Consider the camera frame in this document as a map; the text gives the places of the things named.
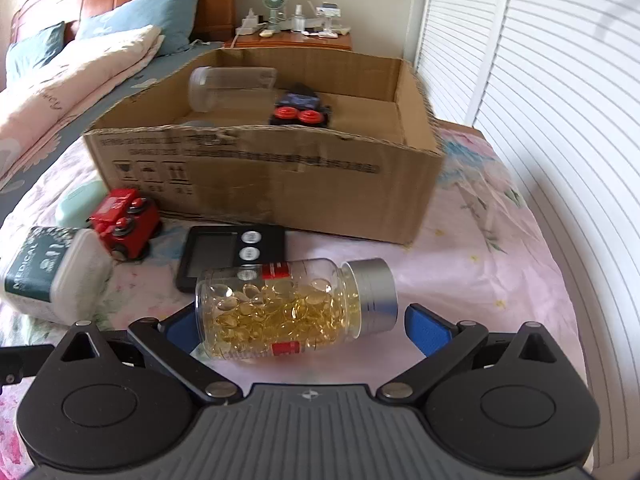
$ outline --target white shutter closet door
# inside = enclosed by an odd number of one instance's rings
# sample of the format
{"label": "white shutter closet door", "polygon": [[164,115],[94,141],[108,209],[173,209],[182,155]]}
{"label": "white shutter closet door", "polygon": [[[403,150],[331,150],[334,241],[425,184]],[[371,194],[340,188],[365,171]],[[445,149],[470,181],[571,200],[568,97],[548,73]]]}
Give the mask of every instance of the white shutter closet door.
{"label": "white shutter closet door", "polygon": [[441,1],[428,0],[418,72],[436,114],[481,130],[516,178],[576,311],[600,407],[595,466],[637,471],[640,0],[498,0],[480,66],[451,37],[458,3]]}

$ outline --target triangular cutout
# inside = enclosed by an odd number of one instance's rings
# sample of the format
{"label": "triangular cutout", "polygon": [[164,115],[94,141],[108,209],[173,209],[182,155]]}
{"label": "triangular cutout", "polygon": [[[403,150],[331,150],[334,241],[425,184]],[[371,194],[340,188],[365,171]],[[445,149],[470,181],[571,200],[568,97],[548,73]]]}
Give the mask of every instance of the triangular cutout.
{"label": "triangular cutout", "polygon": [[555,363],[556,358],[546,345],[540,334],[529,334],[527,342],[524,343],[520,359],[529,361],[540,361],[542,363]]}
{"label": "triangular cutout", "polygon": [[94,345],[91,343],[89,336],[84,332],[79,332],[76,334],[60,360],[68,363],[71,361],[80,361],[82,359],[93,359],[94,357],[98,357],[98,354],[95,351]]}

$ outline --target pillow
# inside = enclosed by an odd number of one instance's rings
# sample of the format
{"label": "pillow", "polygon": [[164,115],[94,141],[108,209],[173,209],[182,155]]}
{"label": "pillow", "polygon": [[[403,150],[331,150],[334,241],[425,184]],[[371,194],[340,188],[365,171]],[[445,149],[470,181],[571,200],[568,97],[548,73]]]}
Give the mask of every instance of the pillow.
{"label": "pillow", "polygon": [[65,46],[64,35],[65,22],[60,22],[43,28],[30,38],[12,43],[6,53],[7,87],[60,54]]}
{"label": "pillow", "polygon": [[131,0],[116,9],[81,20],[76,40],[104,36],[146,25],[162,27],[158,56],[187,50],[198,0]]}

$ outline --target green portable fan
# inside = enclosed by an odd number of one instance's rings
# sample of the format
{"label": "green portable fan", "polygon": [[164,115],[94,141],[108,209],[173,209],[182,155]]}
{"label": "green portable fan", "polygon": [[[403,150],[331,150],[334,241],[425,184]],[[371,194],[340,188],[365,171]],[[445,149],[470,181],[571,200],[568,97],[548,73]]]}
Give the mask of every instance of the green portable fan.
{"label": "green portable fan", "polygon": [[279,30],[280,22],[283,20],[284,16],[279,10],[284,7],[284,4],[287,0],[262,0],[264,6],[269,9],[269,29],[270,30]]}

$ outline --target toy vehicle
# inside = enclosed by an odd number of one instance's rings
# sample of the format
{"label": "toy vehicle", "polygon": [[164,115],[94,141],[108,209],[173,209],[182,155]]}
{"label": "toy vehicle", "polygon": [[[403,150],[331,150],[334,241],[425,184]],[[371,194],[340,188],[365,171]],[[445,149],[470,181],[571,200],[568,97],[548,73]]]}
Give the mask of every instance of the toy vehicle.
{"label": "toy vehicle", "polygon": [[156,203],[135,189],[113,189],[89,221],[107,251],[120,262],[145,258],[149,240],[162,229]]}

